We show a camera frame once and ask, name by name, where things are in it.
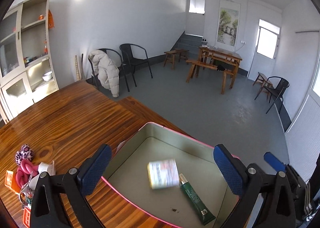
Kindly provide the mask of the red-orange toy cube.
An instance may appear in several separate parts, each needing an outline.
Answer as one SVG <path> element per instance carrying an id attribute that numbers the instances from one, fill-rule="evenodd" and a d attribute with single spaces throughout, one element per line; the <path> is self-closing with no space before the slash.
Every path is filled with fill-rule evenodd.
<path id="1" fill-rule="evenodd" d="M 31 209 L 29 207 L 25 207 L 23 209 L 22 223 L 26 228 L 30 228 L 30 218 L 31 218 Z"/>

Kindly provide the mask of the pink foam twist roller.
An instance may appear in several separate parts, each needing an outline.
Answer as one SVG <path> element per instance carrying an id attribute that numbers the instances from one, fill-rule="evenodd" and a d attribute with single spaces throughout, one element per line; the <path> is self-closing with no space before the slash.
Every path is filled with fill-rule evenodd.
<path id="1" fill-rule="evenodd" d="M 39 166 L 33 165 L 29 159 L 21 161 L 20 166 L 16 171 L 16 182 L 19 188 L 22 188 L 29 180 L 30 177 L 35 177 L 39 174 Z"/>

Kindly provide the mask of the light orange toy cube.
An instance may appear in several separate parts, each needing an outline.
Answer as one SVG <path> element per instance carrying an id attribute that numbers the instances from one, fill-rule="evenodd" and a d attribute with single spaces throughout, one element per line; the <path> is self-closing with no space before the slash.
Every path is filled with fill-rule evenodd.
<path id="1" fill-rule="evenodd" d="M 4 185 L 14 194 L 19 195 L 21 188 L 18 186 L 16 181 L 16 173 L 7 170 L 5 173 Z"/>

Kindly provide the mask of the dark green cream tube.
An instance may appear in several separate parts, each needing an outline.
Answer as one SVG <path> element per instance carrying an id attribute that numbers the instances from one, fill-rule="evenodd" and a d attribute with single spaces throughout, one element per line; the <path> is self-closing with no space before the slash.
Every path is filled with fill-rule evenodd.
<path id="1" fill-rule="evenodd" d="M 191 186 L 190 182 L 187 181 L 186 177 L 180 173 L 180 188 L 182 189 L 183 193 L 187 196 L 189 202 L 191 203 L 193 209 L 197 213 L 197 216 L 199 217 L 202 225 L 207 225 L 211 221 L 216 219 L 216 216 L 214 216 L 208 207 L 203 203 L 203 201 L 200 199 L 198 194 L 195 192 L 193 187 Z"/>

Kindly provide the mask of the green white medicine box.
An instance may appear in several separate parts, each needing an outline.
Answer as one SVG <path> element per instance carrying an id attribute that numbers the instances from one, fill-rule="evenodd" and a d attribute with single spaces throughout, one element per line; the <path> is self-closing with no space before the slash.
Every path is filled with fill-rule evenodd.
<path id="1" fill-rule="evenodd" d="M 153 190 L 179 185 L 180 177 L 174 159 L 149 162 L 147 170 L 150 187 Z"/>

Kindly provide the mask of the white wrapped tissue pack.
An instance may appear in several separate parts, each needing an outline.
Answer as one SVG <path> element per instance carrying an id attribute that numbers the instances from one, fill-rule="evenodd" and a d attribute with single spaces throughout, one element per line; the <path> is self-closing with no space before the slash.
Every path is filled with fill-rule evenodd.
<path id="1" fill-rule="evenodd" d="M 47 172 L 49 175 L 56 175 L 55 161 L 53 160 L 50 164 L 41 162 L 38 166 L 38 173 Z"/>

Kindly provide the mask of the leopard print pompom scrunchie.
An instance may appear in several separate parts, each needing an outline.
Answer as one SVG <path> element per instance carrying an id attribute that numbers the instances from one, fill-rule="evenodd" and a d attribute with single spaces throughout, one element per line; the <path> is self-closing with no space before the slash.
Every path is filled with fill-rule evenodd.
<path id="1" fill-rule="evenodd" d="M 34 151 L 30 148 L 28 144 L 21 146 L 21 149 L 15 154 L 15 161 L 18 166 L 21 165 L 22 160 L 27 159 L 32 161 L 34 158 Z"/>

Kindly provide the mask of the black chair by door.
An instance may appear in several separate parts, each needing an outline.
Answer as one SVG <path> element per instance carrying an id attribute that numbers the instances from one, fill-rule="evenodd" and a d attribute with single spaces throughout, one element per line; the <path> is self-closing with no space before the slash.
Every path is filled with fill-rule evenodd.
<path id="1" fill-rule="evenodd" d="M 269 87 L 267 85 L 267 83 L 269 82 L 270 79 L 279 80 L 276 87 L 274 87 L 274 86 Z M 257 95 L 254 99 L 256 100 L 257 97 L 259 97 L 260 93 L 263 90 L 266 90 L 268 92 L 268 94 L 270 94 L 269 102 L 271 102 L 271 98 L 274 97 L 274 101 L 271 104 L 271 106 L 268 108 L 268 110 L 266 111 L 266 114 L 268 114 L 268 112 L 273 107 L 273 105 L 277 102 L 277 100 L 281 101 L 281 105 L 280 105 L 280 110 L 281 110 L 282 105 L 283 105 L 283 101 L 284 101 L 283 95 L 284 95 L 285 91 L 289 88 L 289 86 L 290 86 L 290 83 L 285 78 L 278 77 L 278 76 L 268 77 L 267 80 L 265 80 L 264 83 L 262 84 L 261 88 L 257 92 Z"/>

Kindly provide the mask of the pink tin box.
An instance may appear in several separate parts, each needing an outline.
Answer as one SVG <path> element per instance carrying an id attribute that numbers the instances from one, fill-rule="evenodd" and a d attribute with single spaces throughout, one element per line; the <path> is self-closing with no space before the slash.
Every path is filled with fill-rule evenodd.
<path id="1" fill-rule="evenodd" d="M 221 227 L 239 200 L 213 159 L 213 148 L 148 122 L 122 142 L 108 164 L 104 181 L 130 204 L 175 227 L 203 227 L 183 192 L 183 174 Z"/>

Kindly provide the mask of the white door with window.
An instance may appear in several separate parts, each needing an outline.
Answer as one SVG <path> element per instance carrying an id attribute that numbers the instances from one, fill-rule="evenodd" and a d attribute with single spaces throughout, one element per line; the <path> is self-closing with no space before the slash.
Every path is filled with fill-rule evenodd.
<path id="1" fill-rule="evenodd" d="M 279 46 L 280 27 L 260 19 L 254 48 L 252 64 L 248 73 L 255 80 L 258 73 L 270 77 L 276 61 Z"/>

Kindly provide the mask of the wooden dining table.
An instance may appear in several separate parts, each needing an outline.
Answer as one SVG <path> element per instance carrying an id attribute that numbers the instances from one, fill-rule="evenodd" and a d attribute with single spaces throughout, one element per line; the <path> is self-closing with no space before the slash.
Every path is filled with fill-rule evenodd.
<path id="1" fill-rule="evenodd" d="M 226 71 L 231 73 L 231 84 L 229 88 L 233 88 L 240 62 L 242 62 L 242 57 L 238 53 L 227 51 L 222 48 L 200 47 L 198 60 L 215 65 L 216 67 L 218 67 L 218 65 L 224 67 Z"/>

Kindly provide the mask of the white bowl in cabinet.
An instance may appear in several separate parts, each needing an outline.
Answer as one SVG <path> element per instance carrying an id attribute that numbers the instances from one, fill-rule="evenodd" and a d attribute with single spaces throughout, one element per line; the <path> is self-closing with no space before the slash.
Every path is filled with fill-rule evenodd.
<path id="1" fill-rule="evenodd" d="M 52 78 L 53 78 L 53 72 L 52 71 L 48 71 L 42 76 L 42 79 L 45 82 L 50 81 Z"/>

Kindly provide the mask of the beige glass-door cabinet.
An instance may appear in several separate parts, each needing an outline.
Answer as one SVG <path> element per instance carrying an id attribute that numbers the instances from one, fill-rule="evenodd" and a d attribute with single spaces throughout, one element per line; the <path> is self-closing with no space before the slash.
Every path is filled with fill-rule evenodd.
<path id="1" fill-rule="evenodd" d="M 1 21 L 1 118 L 8 123 L 59 89 L 49 45 L 49 0 L 25 0 Z M 42 76 L 53 72 L 45 82 Z"/>

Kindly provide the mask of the wooden measuring stick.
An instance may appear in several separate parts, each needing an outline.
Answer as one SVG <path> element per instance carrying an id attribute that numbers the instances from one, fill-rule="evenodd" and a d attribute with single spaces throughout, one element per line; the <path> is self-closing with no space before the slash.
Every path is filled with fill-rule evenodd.
<path id="1" fill-rule="evenodd" d="M 80 76 L 80 71 L 79 71 L 79 64 L 78 64 L 78 56 L 77 55 L 74 57 L 74 64 L 75 64 L 76 80 L 80 81 L 81 76 Z"/>

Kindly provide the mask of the white puffer jacket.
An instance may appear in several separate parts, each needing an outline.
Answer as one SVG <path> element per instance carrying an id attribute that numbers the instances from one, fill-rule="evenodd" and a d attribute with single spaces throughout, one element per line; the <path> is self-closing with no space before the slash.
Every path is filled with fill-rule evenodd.
<path id="1" fill-rule="evenodd" d="M 103 88 L 109 90 L 114 98 L 119 97 L 119 69 L 114 61 L 99 49 L 90 52 L 88 58 Z"/>

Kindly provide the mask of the small wooden stool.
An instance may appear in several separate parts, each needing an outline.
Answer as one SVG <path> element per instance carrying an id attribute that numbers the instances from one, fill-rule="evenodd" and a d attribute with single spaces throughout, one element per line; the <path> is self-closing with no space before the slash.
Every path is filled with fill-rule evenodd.
<path id="1" fill-rule="evenodd" d="M 181 59 L 187 61 L 188 53 L 189 53 L 189 50 L 186 50 L 186 49 L 174 49 L 172 51 L 165 52 L 164 53 L 165 60 L 164 60 L 163 67 L 165 67 L 166 64 L 171 63 L 171 69 L 174 70 L 176 59 L 178 60 L 178 62 L 180 62 Z"/>

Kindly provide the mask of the hanging scroll painting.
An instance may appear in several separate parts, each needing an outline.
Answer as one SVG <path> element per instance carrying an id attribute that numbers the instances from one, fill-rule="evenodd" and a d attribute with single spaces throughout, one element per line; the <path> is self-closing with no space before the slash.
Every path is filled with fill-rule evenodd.
<path id="1" fill-rule="evenodd" d="M 235 48 L 240 20 L 241 4 L 231 0 L 220 0 L 217 43 Z"/>

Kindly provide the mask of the black chair with white jacket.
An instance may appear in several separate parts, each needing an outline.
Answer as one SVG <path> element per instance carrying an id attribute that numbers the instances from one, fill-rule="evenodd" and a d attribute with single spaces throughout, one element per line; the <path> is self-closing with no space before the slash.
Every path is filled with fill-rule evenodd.
<path id="1" fill-rule="evenodd" d="M 110 48 L 93 50 L 88 55 L 89 64 L 92 70 L 92 77 L 106 90 L 109 90 L 114 98 L 120 95 L 120 75 L 125 79 L 127 90 L 130 91 L 126 77 L 124 60 L 122 55 Z"/>

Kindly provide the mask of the black metal chair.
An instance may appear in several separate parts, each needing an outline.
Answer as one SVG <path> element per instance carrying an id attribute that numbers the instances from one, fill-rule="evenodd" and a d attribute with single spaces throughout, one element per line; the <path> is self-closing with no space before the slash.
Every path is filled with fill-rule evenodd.
<path id="1" fill-rule="evenodd" d="M 145 58 L 143 58 L 143 59 L 136 58 L 134 56 L 134 54 L 133 54 L 132 46 L 142 49 L 144 51 L 144 53 L 145 53 Z M 130 72 L 131 72 L 135 87 L 137 87 L 137 83 L 136 83 L 136 79 L 135 79 L 135 71 L 136 71 L 136 67 L 137 66 L 141 66 L 143 64 L 147 64 L 148 68 L 149 68 L 149 72 L 150 72 L 151 78 L 153 78 L 151 66 L 150 66 L 150 63 L 149 63 L 148 53 L 147 53 L 147 50 L 144 47 L 142 47 L 140 45 L 137 45 L 137 44 L 133 44 L 133 43 L 123 43 L 123 44 L 121 44 L 119 46 L 119 48 L 120 48 L 120 51 L 121 51 L 122 55 L 125 56 L 124 60 L 129 64 Z"/>

